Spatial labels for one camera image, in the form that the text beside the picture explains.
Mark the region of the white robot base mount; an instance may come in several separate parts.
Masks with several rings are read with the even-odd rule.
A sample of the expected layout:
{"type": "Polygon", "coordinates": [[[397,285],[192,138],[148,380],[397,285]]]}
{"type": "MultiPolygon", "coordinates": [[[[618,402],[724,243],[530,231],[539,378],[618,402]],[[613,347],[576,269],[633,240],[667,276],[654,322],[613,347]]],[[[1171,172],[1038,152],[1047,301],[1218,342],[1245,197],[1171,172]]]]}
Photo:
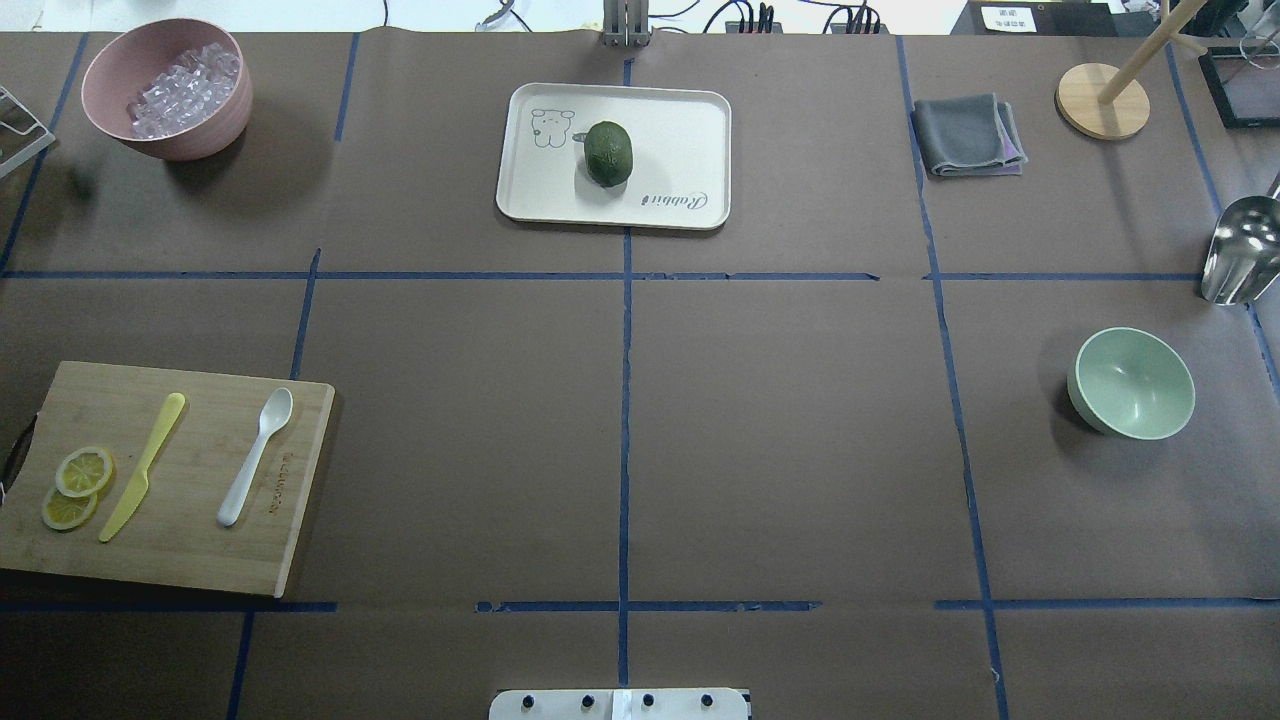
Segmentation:
{"type": "Polygon", "coordinates": [[[751,719],[746,691],[728,687],[512,689],[489,719],[751,719]]]}

